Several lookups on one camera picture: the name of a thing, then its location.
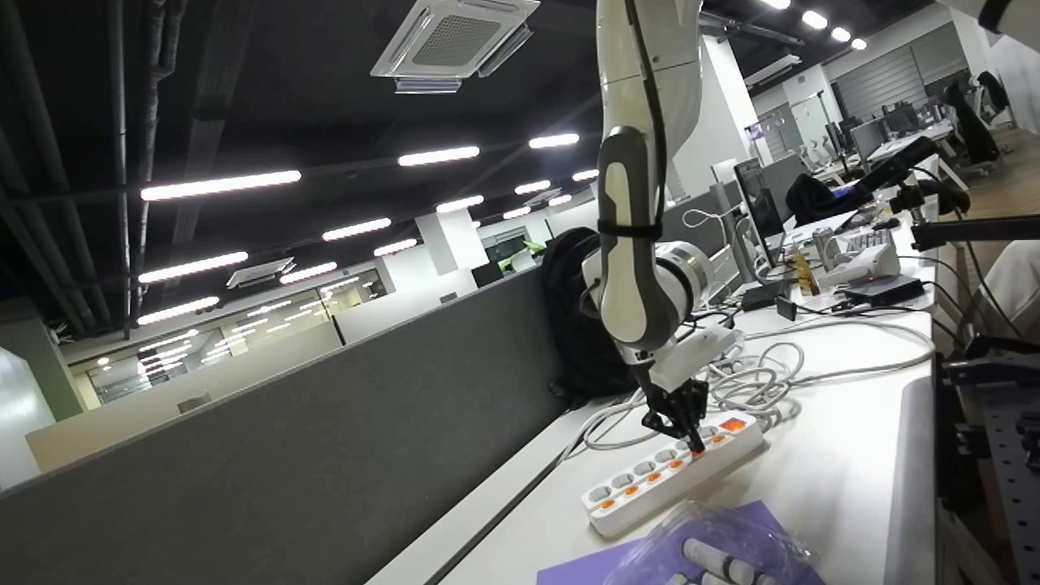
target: gray partition wall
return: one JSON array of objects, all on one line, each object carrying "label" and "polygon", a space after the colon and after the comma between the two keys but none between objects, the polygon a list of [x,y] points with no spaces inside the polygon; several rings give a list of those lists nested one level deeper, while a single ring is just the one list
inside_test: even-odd
[{"label": "gray partition wall", "polygon": [[536,279],[3,495],[0,581],[365,581],[561,414]]}]

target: air conditioning vent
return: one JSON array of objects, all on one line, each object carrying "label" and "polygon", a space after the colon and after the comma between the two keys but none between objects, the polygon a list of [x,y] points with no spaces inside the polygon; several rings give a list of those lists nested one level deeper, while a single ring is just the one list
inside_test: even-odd
[{"label": "air conditioning vent", "polygon": [[415,0],[374,79],[471,79],[527,24],[539,0]]},{"label": "air conditioning vent", "polygon": [[759,89],[759,86],[770,86],[770,82],[789,76],[789,71],[798,67],[798,64],[803,64],[798,55],[782,55],[782,60],[763,64],[759,71],[753,71],[753,76],[744,79],[744,82],[748,82],[748,89]]}]

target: workstation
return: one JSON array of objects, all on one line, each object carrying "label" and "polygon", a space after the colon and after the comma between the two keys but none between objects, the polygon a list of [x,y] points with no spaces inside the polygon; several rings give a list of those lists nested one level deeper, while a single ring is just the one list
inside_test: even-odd
[{"label": "workstation", "polygon": [[[114,94],[153,24],[169,113],[123,94],[96,183],[69,147],[82,201],[0,168],[3,275],[38,275],[0,306],[3,581],[1037,578],[1029,339],[962,246],[1034,237],[978,214],[1029,185],[1034,40],[944,4],[510,8],[82,8]],[[69,124],[42,8],[0,17],[10,86],[56,90],[13,117]],[[357,71],[277,60],[331,24]]]}]

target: ceiling air conditioner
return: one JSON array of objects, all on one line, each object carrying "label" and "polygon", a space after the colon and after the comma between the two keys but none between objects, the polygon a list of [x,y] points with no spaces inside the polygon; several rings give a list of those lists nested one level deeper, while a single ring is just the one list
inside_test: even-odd
[{"label": "ceiling air conditioner", "polygon": [[462,82],[484,67],[539,0],[415,0],[374,79]]},{"label": "ceiling air conditioner", "polygon": [[256,290],[256,286],[277,283],[289,269],[291,269],[291,258],[243,268],[229,272],[228,290]]},{"label": "ceiling air conditioner", "polygon": [[786,60],[776,60],[770,64],[763,64],[759,71],[753,71],[748,82],[748,89],[758,89],[758,86],[766,86],[766,82],[776,82],[781,76],[798,67],[803,60],[798,55],[786,55]]}]

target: computer monitor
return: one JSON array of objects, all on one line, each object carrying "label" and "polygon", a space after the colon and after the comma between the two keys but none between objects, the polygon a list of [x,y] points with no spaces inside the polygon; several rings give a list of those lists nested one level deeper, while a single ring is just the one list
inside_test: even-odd
[{"label": "computer monitor", "polygon": [[879,119],[860,124],[860,128],[852,129],[852,147],[853,147],[858,157],[872,157],[875,150],[879,150],[879,144],[884,144]]},{"label": "computer monitor", "polygon": [[744,204],[759,240],[782,233],[789,219],[786,193],[803,171],[798,157],[776,159],[774,166],[758,166],[753,159],[737,166]]}]

